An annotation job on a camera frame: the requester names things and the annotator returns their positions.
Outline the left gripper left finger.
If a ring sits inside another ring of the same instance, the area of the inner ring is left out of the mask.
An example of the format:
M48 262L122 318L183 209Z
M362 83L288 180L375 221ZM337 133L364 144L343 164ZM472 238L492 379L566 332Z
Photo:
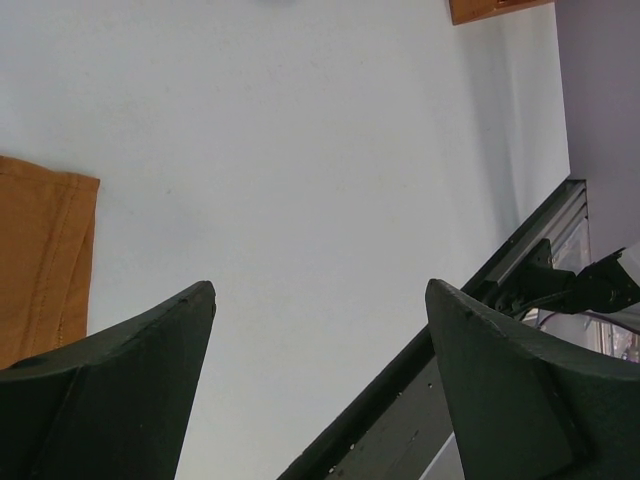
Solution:
M215 312L200 281L2 370L2 478L174 478Z

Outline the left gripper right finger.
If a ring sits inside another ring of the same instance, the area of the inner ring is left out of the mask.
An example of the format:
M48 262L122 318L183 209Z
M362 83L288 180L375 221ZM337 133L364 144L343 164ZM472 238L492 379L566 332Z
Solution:
M505 316L448 283L425 295L468 479L636 479L639 367Z

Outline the brown boxer underwear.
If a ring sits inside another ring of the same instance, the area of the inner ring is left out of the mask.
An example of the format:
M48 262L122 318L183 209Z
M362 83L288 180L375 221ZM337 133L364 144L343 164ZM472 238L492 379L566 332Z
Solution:
M2 367L86 337L99 185L2 157Z

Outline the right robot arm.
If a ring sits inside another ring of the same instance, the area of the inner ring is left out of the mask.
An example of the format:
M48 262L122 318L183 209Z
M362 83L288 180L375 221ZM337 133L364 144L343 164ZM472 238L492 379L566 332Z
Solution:
M574 273L552 265L551 243L544 238L483 302L513 318L534 308L562 314L622 311L639 303L639 245Z

